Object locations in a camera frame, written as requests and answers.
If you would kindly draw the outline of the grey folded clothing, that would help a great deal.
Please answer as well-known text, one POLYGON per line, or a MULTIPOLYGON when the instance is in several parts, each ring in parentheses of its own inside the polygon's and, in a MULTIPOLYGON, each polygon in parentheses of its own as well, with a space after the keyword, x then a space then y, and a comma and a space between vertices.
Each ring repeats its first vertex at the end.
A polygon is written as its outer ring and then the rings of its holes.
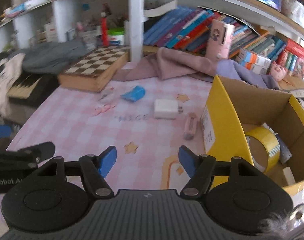
POLYGON ((25 54, 22 62, 25 72, 58 75, 64 68, 87 55, 88 51, 81 40, 45 42, 15 51, 9 58, 21 53, 25 54))

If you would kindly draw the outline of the red dictionary books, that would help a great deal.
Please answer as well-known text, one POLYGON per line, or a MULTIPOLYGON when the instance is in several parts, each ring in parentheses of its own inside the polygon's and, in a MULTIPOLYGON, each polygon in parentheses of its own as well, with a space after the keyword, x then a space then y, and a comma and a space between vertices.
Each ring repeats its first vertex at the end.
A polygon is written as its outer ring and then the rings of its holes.
POLYGON ((289 76, 298 75, 301 71, 304 74, 304 47, 288 38, 276 63, 282 66, 289 76))

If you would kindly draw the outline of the pink stapler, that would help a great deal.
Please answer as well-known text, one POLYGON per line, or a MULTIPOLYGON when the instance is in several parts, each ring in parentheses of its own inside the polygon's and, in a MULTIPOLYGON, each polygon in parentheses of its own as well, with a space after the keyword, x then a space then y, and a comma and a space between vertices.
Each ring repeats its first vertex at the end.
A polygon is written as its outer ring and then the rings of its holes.
POLYGON ((183 137, 185 140, 192 140, 196 134, 198 118, 194 112, 187 114, 183 137))

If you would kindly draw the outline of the beige eraser block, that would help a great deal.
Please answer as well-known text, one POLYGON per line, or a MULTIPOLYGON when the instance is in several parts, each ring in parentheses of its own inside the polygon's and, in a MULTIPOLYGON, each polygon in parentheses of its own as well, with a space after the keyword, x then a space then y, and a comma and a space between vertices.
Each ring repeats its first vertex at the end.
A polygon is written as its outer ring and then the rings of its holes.
POLYGON ((269 178, 273 180, 278 186, 286 187, 296 183, 294 175, 290 167, 275 166, 269 172, 269 178))

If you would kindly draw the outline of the pink cloth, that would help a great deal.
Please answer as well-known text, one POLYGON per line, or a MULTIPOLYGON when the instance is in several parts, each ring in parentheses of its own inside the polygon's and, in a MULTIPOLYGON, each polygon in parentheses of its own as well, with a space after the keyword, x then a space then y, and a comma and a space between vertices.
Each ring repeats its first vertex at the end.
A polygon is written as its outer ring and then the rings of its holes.
POLYGON ((157 77, 174 77, 202 73, 215 76, 217 64, 208 58, 167 48, 143 57, 138 63, 129 62, 113 76, 114 81, 133 81, 157 77))

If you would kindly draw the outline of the white shelf unit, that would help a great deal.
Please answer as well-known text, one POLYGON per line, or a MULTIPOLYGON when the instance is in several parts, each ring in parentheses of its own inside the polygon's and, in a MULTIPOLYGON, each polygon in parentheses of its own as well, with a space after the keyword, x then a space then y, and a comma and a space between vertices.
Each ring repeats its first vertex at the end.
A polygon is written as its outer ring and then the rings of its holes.
MULTIPOLYGON (((102 5, 107 3, 115 12, 126 13, 129 18, 129 41, 131 47, 131 59, 138 61, 143 51, 143 23, 149 19, 144 14, 144 4, 157 0, 99 0, 94 11, 100 13, 102 5)), ((274 27, 279 33, 286 37, 304 41, 304 28, 295 21, 284 16, 280 12, 257 0, 177 0, 180 5, 204 6, 215 9, 225 14, 236 16, 252 24, 274 27)), ((81 20, 80 0, 48 0, 40 5, 32 7, 27 11, 10 19, 0 25, 0 52, 10 42, 10 34, 17 31, 17 42, 19 48, 27 48, 29 39, 37 31, 41 22, 36 17, 36 11, 43 6, 51 5, 53 19, 56 28, 57 40, 66 41, 65 33, 72 28, 77 21, 81 20)))

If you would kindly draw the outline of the orange white medicine boxes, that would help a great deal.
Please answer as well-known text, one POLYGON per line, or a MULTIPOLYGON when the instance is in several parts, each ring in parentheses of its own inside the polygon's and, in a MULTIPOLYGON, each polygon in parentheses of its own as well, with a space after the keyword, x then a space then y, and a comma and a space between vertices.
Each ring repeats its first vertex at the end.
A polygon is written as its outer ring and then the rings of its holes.
POLYGON ((271 65, 271 60, 252 51, 241 49, 236 57, 236 62, 256 74, 265 75, 271 65))

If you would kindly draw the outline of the purple cloth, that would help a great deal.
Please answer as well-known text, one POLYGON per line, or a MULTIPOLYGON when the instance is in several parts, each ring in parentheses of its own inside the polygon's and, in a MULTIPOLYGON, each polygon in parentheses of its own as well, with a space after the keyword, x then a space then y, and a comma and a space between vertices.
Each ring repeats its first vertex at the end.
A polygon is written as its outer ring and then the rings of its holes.
POLYGON ((216 65, 219 76, 247 82, 260 88, 279 90, 278 83, 270 75, 256 74, 233 60, 221 60, 216 65))

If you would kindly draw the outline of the pink pig toy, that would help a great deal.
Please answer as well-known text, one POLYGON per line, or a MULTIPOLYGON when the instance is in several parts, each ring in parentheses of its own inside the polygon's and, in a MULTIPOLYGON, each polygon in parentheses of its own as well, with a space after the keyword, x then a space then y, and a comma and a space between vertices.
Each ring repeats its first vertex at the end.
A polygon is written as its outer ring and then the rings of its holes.
POLYGON ((276 82, 279 82, 286 77, 287 69, 273 61, 269 69, 269 75, 273 77, 276 82))

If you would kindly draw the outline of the white crumpled shirt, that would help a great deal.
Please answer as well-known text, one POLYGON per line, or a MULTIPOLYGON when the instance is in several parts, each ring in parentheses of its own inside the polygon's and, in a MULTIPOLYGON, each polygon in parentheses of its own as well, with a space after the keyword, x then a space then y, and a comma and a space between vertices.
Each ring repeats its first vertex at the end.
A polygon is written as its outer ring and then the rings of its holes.
POLYGON ((16 54, 0 60, 0 116, 6 117, 10 113, 8 91, 22 73, 24 53, 16 54))

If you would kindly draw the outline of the row of leaning books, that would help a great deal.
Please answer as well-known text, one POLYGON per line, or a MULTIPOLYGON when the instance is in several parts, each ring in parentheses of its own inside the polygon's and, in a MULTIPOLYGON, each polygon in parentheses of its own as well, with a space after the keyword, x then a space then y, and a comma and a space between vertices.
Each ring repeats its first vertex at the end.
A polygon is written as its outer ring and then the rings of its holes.
POLYGON ((244 48, 275 61, 286 48, 286 43, 279 37, 268 31, 259 33, 244 20, 232 15, 205 7, 181 6, 154 21, 150 20, 146 24, 143 44, 205 55, 211 38, 218 40, 221 35, 228 34, 226 27, 215 27, 213 20, 234 26, 229 57, 234 57, 244 48))

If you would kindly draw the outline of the clear plastic clip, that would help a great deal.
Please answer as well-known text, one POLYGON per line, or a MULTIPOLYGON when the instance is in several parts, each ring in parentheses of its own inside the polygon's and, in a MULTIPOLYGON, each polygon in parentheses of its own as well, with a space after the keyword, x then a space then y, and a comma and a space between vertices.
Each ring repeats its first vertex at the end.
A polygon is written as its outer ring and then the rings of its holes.
POLYGON ((114 87, 105 88, 99 93, 98 101, 102 104, 108 104, 114 100, 114 96, 115 96, 114 87))

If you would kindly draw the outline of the white spray bottle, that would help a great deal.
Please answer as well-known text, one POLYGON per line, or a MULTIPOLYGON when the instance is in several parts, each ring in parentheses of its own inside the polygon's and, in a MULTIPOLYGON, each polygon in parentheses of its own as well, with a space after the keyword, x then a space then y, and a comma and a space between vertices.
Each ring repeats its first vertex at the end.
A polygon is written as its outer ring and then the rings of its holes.
POLYGON ((277 138, 279 146, 280 146, 280 157, 279 161, 281 164, 285 164, 291 157, 292 154, 284 141, 281 139, 278 133, 274 132, 273 129, 271 129, 266 123, 262 124, 262 126, 266 129, 268 129, 270 132, 274 134, 274 136, 277 138))

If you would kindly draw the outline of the white pen holder box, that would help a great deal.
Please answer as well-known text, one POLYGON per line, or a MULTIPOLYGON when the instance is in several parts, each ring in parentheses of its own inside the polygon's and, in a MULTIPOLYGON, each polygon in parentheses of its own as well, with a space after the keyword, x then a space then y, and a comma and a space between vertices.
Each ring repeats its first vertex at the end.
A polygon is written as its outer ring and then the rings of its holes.
POLYGON ((281 13, 304 28, 304 5, 297 0, 282 0, 281 13))

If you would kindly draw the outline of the red bottle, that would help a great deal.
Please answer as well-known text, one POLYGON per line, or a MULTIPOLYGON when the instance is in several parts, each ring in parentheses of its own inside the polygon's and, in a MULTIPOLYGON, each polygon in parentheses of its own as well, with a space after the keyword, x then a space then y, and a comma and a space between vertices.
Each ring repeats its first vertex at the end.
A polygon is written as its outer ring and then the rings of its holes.
POLYGON ((107 28, 107 9, 106 9, 106 4, 103 4, 103 9, 101 12, 101 35, 102 35, 102 44, 104 47, 108 47, 109 42, 108 42, 108 28, 107 28))

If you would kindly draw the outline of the blue wrapper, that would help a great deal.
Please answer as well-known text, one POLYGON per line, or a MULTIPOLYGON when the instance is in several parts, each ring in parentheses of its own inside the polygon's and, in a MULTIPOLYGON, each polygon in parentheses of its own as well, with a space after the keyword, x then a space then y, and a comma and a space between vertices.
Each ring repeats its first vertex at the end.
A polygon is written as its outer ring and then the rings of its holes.
POLYGON ((120 97, 129 102, 136 102, 145 96, 145 89, 141 86, 135 86, 132 90, 122 94, 120 97))

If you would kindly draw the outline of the pink checkered tablecloth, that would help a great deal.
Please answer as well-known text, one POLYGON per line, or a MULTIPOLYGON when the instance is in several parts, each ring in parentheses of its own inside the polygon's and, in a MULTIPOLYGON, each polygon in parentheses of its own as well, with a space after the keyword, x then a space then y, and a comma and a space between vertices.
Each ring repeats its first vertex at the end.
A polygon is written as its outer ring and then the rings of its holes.
POLYGON ((193 140, 183 137, 185 114, 202 114, 211 84, 183 76, 161 81, 156 77, 118 82, 112 109, 96 114, 98 94, 57 88, 28 119, 9 145, 12 151, 51 141, 56 155, 74 161, 86 154, 100 154, 108 146, 117 149, 117 161, 106 180, 114 191, 119 189, 159 189, 162 165, 177 155, 181 145, 202 154, 201 131, 193 140), (145 89, 145 96, 129 102, 120 96, 135 86, 145 89), (154 101, 186 95, 183 113, 175 120, 156 120, 154 101))

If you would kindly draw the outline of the green lid white jar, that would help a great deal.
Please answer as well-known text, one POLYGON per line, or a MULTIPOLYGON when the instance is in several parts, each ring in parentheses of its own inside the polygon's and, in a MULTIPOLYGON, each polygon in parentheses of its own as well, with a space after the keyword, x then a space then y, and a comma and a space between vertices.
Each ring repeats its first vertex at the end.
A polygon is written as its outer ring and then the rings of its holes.
POLYGON ((111 46, 123 46, 125 38, 124 28, 112 28, 107 31, 108 41, 111 46))

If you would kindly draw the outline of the yellow tape roll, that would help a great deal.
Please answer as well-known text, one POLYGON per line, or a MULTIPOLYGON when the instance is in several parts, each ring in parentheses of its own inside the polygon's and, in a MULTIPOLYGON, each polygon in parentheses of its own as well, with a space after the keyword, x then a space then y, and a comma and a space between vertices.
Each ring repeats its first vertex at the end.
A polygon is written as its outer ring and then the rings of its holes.
POLYGON ((245 132, 254 166, 262 173, 268 173, 279 162, 280 146, 272 132, 258 126, 245 132))

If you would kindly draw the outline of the wooden chess board box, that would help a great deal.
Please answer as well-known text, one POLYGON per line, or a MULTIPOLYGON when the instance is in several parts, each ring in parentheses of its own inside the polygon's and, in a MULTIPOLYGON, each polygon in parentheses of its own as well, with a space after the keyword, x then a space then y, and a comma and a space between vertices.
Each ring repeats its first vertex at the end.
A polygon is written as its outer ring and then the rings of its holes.
POLYGON ((128 46, 100 47, 62 71, 59 83, 64 88, 100 92, 129 60, 128 46))

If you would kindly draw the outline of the black keyboard piano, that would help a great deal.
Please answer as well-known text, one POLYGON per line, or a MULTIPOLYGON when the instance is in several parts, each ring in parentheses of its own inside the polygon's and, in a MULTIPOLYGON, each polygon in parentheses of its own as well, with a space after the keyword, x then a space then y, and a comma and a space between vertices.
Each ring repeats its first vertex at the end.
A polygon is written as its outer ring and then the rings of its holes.
POLYGON ((56 75, 23 72, 9 89, 11 103, 39 107, 59 87, 56 75))

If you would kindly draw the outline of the white power adapter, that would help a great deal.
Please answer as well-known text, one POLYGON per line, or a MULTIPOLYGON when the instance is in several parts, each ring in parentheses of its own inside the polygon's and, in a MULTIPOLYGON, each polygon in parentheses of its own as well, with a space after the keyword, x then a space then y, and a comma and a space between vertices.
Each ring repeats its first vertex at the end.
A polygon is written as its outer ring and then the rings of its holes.
POLYGON ((183 107, 177 100, 156 99, 154 102, 154 118, 174 120, 183 113, 183 107))

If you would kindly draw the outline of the yellow cardboard box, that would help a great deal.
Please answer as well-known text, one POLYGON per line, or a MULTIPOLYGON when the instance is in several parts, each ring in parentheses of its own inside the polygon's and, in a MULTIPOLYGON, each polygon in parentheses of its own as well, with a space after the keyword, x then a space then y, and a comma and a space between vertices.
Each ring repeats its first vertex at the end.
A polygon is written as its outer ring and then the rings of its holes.
POLYGON ((304 203, 304 109, 293 95, 216 76, 200 122, 206 154, 242 157, 304 203))

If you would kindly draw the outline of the pink cylindrical device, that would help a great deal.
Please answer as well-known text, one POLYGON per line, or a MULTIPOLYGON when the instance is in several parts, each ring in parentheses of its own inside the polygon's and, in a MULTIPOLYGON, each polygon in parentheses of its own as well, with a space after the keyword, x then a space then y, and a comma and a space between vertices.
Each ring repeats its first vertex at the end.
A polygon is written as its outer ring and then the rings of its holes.
POLYGON ((228 59, 235 26, 212 20, 205 57, 213 62, 228 59))

